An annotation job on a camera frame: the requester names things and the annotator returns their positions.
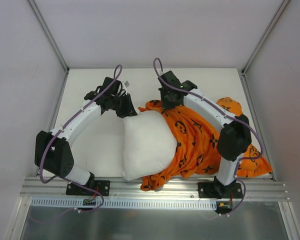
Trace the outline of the white pillow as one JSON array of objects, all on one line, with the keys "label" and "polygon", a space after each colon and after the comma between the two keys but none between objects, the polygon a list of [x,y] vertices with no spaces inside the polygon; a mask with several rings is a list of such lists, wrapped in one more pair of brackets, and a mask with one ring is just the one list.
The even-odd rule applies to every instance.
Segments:
[{"label": "white pillow", "polygon": [[123,122],[123,178],[135,180],[165,170],[175,156],[177,140],[164,117],[148,110]]}]

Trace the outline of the orange black patterned pillowcase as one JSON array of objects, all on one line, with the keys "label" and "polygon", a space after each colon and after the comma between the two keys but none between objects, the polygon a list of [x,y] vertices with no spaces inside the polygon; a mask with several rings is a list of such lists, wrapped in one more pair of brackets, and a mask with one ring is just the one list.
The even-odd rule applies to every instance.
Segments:
[{"label": "orange black patterned pillowcase", "polygon": [[[216,103],[236,116],[243,114],[240,103],[230,97],[220,98]],[[218,172],[221,155],[212,141],[218,140],[219,133],[207,120],[186,106],[163,109],[160,100],[148,101],[145,107],[138,109],[141,112],[160,113],[177,141],[175,155],[170,165],[159,173],[142,178],[163,184],[174,176],[189,178],[193,174],[212,175]],[[272,172],[272,166],[264,156],[250,159],[259,154],[258,149],[250,144],[243,155],[249,159],[241,161],[237,171],[238,177],[254,178]]]}]

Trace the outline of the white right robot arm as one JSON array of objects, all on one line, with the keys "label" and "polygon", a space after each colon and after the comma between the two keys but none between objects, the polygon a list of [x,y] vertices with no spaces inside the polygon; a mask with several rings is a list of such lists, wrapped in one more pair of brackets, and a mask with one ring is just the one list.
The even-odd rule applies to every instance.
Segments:
[{"label": "white right robot arm", "polygon": [[212,185],[203,192],[211,198],[226,197],[236,184],[235,175],[240,158],[252,143],[248,117],[244,114],[236,116],[212,102],[191,81],[180,82],[171,70],[157,76],[164,109],[186,106],[208,121],[219,133],[217,141],[212,141],[221,156],[219,170]]}]

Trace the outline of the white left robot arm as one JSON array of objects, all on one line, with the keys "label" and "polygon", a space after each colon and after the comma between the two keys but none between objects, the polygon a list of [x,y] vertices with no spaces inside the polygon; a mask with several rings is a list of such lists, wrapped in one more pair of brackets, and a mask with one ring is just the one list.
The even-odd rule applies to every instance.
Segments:
[{"label": "white left robot arm", "polygon": [[83,195],[91,194],[95,176],[75,163],[71,147],[82,131],[108,110],[115,111],[122,119],[137,115],[128,86],[127,81],[106,77],[101,86],[85,95],[80,107],[63,125],[49,132],[40,131],[36,136],[34,155],[39,174],[48,171],[54,177],[77,184]]}]

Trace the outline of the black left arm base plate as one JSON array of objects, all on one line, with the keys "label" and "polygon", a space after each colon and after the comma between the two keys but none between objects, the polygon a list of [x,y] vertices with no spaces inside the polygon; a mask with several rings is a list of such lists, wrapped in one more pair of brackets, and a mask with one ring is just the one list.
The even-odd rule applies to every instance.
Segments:
[{"label": "black left arm base plate", "polygon": [[[103,196],[108,197],[110,191],[110,184],[111,182],[109,180],[95,180],[92,186],[89,188],[98,191]],[[83,189],[82,187],[79,187],[73,183],[69,183],[67,185],[65,194],[67,196],[92,196],[95,193]]]}]

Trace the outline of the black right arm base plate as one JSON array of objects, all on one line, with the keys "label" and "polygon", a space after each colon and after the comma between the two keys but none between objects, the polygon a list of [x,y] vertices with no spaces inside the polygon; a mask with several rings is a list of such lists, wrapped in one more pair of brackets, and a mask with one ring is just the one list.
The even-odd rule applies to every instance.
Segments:
[{"label": "black right arm base plate", "polygon": [[199,198],[213,198],[213,199],[242,199],[243,190],[240,183],[235,182],[233,184],[215,185],[214,182],[199,182],[198,184],[198,196]]}]

